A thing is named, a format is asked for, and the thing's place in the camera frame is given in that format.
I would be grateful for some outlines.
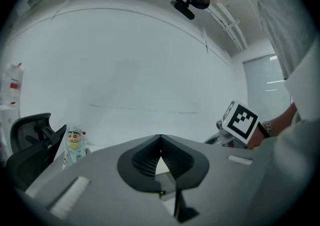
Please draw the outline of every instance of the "wristwatch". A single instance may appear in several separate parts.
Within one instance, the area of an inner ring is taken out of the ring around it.
[[[270,136],[272,136],[272,135],[273,135],[273,130],[274,130],[274,128],[272,127],[271,122],[270,122],[270,121],[266,121],[266,122],[263,122],[263,124],[264,124],[265,127],[266,127],[267,133],[268,133]]]

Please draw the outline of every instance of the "chair backrest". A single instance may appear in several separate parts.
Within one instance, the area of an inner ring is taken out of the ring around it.
[[[11,128],[13,155],[6,168],[13,184],[26,190],[53,162],[67,128],[54,132],[49,124],[51,114],[38,114],[18,119]]]

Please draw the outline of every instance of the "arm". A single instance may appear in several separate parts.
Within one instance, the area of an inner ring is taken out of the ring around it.
[[[271,125],[273,127],[273,137],[278,136],[283,130],[288,128],[291,125],[291,122],[293,120],[293,117],[295,113],[297,112],[297,108],[294,103],[292,103],[287,110],[283,112],[280,116],[277,118],[270,120]],[[250,141],[248,142],[248,149],[254,149],[255,147],[258,147],[261,145],[262,141],[265,139],[261,131],[257,128],[255,132],[253,133]]]

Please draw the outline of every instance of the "figurine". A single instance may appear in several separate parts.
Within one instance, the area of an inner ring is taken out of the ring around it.
[[[82,132],[76,127],[69,129],[67,140],[65,141],[64,159],[61,171],[66,167],[68,156],[70,157],[71,163],[74,164],[79,159],[90,154],[90,149],[87,148],[87,142],[83,140],[82,135],[85,135],[85,132]]]

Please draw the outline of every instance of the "white wall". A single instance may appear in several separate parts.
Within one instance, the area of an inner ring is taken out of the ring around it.
[[[21,116],[51,112],[55,130],[76,125],[103,146],[157,133],[203,142],[216,133],[235,96],[228,56],[213,41],[207,53],[201,30],[168,11],[103,1],[57,4],[15,29],[0,64],[25,68]]]
[[[250,45],[247,50],[232,57],[234,87],[236,92],[236,98],[240,102],[248,104],[248,89],[244,62],[272,53],[274,53],[274,49],[269,39],[264,38]]]

